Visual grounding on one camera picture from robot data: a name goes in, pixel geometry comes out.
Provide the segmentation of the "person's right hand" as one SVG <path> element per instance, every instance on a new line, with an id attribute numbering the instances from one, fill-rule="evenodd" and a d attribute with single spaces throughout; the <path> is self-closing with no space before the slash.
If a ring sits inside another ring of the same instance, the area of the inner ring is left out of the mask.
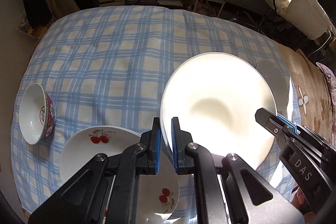
<path id="1" fill-rule="evenodd" d="M 297 191 L 292 198 L 291 204 L 295 208 L 297 208 L 302 214 L 311 212 L 311 208 L 301 188 L 297 188 Z"/>

